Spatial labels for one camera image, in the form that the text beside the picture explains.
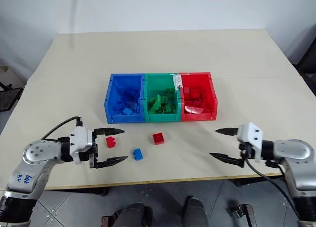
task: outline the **storage bin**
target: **storage bin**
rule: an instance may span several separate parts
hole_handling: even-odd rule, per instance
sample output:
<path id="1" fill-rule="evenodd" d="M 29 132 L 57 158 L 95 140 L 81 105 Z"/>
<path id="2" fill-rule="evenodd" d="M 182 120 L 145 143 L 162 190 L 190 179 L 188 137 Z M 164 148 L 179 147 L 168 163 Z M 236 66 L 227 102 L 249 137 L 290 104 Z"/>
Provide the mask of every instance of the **storage bin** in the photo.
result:
<path id="1" fill-rule="evenodd" d="M 144 74 L 111 74 L 104 109 L 108 123 L 144 122 Z"/>
<path id="2" fill-rule="evenodd" d="M 181 75 L 181 121 L 216 120 L 217 97 L 211 73 Z"/>
<path id="3" fill-rule="evenodd" d="M 181 100 L 179 87 L 173 76 L 177 74 L 145 74 L 144 117 L 145 122 L 180 121 Z"/>

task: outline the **beige tabletop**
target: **beige tabletop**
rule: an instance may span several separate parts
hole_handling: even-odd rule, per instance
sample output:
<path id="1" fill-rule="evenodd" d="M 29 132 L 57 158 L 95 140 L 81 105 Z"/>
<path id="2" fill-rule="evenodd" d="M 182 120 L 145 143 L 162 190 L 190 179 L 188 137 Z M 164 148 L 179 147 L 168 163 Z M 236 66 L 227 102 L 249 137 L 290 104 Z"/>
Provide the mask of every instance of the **beige tabletop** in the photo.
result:
<path id="1" fill-rule="evenodd" d="M 218 97 L 216 121 L 110 124 L 104 98 L 111 73 L 211 72 Z M 99 160 L 128 155 L 115 166 L 54 167 L 47 189 L 102 187 L 130 183 L 252 177 L 209 152 L 239 157 L 235 137 L 223 127 L 252 121 L 266 140 L 301 139 L 316 147 L 316 99 L 265 30 L 84 33 L 59 35 L 31 76 L 0 135 L 0 190 L 22 157 L 23 148 L 52 127 L 81 116 L 89 128 L 115 127 L 117 146 L 97 140 Z M 75 123 L 50 138 L 68 136 Z M 163 145 L 152 134 L 162 132 Z M 144 159 L 132 151 L 141 148 Z M 253 163 L 261 172 L 276 169 Z"/>

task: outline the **black cable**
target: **black cable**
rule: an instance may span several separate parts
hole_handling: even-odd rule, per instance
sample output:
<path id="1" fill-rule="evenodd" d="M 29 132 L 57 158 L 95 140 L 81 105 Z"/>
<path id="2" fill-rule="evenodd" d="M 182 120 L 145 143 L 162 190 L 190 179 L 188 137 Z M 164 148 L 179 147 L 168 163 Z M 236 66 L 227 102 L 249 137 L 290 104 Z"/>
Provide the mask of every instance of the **black cable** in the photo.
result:
<path id="1" fill-rule="evenodd" d="M 58 142 L 58 140 L 57 140 L 57 139 L 45 139 L 45 141 Z"/>
<path id="2" fill-rule="evenodd" d="M 250 169 L 252 169 L 256 174 L 258 174 L 259 176 L 261 176 L 262 178 L 268 180 L 270 183 L 272 183 L 282 194 L 283 196 L 286 198 L 286 200 L 288 201 L 288 203 L 290 203 L 290 206 L 292 207 L 293 211 L 295 212 L 296 216 L 298 219 L 300 219 L 294 204 L 292 203 L 291 199 L 288 197 L 288 195 L 285 193 L 285 191 L 283 191 L 283 189 L 272 179 L 270 179 L 269 177 L 265 176 L 264 174 L 260 173 L 258 170 L 256 170 L 249 162 L 248 159 L 245 159 L 248 166 L 250 167 Z"/>
<path id="3" fill-rule="evenodd" d="M 48 137 L 50 134 L 52 134 L 54 131 L 56 131 L 58 128 L 60 128 L 61 126 L 65 125 L 67 122 L 70 122 L 72 120 L 75 119 L 80 119 L 80 117 L 76 116 L 76 117 L 71 117 L 65 121 L 63 121 L 62 123 L 58 124 L 56 127 L 54 127 L 53 129 L 51 129 L 45 136 L 42 137 L 42 140 L 46 139 L 46 137 Z"/>

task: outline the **green building block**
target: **green building block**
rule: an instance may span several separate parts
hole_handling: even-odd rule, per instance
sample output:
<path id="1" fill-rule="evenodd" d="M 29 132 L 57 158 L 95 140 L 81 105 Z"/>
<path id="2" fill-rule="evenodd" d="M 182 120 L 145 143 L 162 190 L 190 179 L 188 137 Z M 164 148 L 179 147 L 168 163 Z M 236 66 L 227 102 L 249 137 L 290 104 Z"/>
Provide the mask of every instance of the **green building block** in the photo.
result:
<path id="1" fill-rule="evenodd" d="M 172 100 L 174 97 L 174 89 L 166 89 L 166 96 L 169 98 L 169 100 Z"/>
<path id="2" fill-rule="evenodd" d="M 156 110 L 156 114 L 163 114 L 164 112 L 164 107 L 160 106 L 157 110 Z"/>
<path id="3" fill-rule="evenodd" d="M 168 103 L 168 97 L 167 96 L 161 96 L 160 97 L 160 103 L 162 106 L 166 105 Z"/>
<path id="4" fill-rule="evenodd" d="M 160 100 L 161 100 L 160 95 L 157 95 L 157 96 L 155 97 L 155 101 L 153 101 L 153 102 L 149 105 L 150 109 L 148 110 L 148 112 L 149 112 L 150 114 L 154 114 L 155 111 L 156 111 L 157 109 L 159 109 L 159 107 L 160 107 Z"/>
<path id="5" fill-rule="evenodd" d="M 170 106 L 170 105 L 166 105 L 166 106 L 165 106 L 165 113 L 166 113 L 166 114 L 171 114 L 171 113 L 172 113 L 172 111 L 171 111 L 171 106 Z"/>

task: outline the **red bin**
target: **red bin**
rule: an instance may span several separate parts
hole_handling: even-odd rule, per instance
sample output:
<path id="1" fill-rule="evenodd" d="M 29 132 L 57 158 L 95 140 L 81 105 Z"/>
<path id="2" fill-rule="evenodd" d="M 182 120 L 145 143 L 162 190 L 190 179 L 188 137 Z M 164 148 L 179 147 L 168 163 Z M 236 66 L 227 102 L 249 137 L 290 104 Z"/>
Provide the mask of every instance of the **red bin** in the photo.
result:
<path id="1" fill-rule="evenodd" d="M 216 120 L 217 97 L 211 73 L 179 73 L 181 121 Z"/>

